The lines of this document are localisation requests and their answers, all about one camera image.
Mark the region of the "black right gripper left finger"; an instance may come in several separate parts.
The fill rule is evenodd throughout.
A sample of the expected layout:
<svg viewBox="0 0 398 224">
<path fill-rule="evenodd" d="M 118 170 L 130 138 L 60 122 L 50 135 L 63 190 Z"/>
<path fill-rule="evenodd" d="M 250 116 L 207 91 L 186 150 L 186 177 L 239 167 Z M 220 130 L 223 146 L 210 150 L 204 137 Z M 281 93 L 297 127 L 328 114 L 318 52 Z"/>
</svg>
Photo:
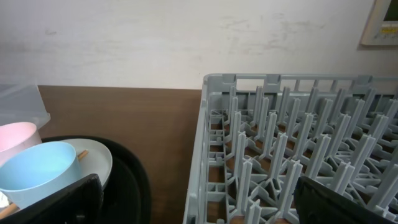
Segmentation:
<svg viewBox="0 0 398 224">
<path fill-rule="evenodd" d="M 68 185 L 38 202 L 1 219 L 1 224 L 92 224 L 103 204 L 103 190 L 96 174 Z"/>
</svg>

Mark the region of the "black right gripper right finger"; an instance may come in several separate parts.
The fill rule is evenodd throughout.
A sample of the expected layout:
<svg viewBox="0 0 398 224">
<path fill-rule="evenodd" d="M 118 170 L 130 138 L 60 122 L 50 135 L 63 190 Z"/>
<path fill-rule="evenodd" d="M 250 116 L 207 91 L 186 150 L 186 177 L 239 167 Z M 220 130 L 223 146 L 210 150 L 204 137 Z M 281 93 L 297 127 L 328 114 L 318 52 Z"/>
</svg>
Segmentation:
<svg viewBox="0 0 398 224">
<path fill-rule="evenodd" d="M 294 204 L 300 224 L 394 224 L 306 176 L 298 178 Z"/>
</svg>

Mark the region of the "blue plastic cup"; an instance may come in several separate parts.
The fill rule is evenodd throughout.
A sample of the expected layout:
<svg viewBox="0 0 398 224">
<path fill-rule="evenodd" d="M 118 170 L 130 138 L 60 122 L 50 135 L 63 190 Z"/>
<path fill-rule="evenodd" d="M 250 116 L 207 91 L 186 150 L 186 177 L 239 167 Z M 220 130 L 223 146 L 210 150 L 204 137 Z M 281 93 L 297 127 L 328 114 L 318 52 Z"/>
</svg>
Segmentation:
<svg viewBox="0 0 398 224">
<path fill-rule="evenodd" d="M 24 209 L 82 178 L 75 148 L 62 141 L 30 147 L 1 166 L 1 192 Z"/>
</svg>

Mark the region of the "pink plastic cup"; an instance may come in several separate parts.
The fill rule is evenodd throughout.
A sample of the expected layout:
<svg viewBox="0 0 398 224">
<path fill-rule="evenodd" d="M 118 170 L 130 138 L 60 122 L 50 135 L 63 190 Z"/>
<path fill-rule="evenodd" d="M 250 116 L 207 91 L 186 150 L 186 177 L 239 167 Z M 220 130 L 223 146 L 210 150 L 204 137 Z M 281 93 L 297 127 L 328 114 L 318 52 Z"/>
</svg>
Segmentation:
<svg viewBox="0 0 398 224">
<path fill-rule="evenodd" d="M 10 123 L 1 126 L 1 165 L 21 151 L 41 144 L 37 126 L 30 122 Z"/>
</svg>

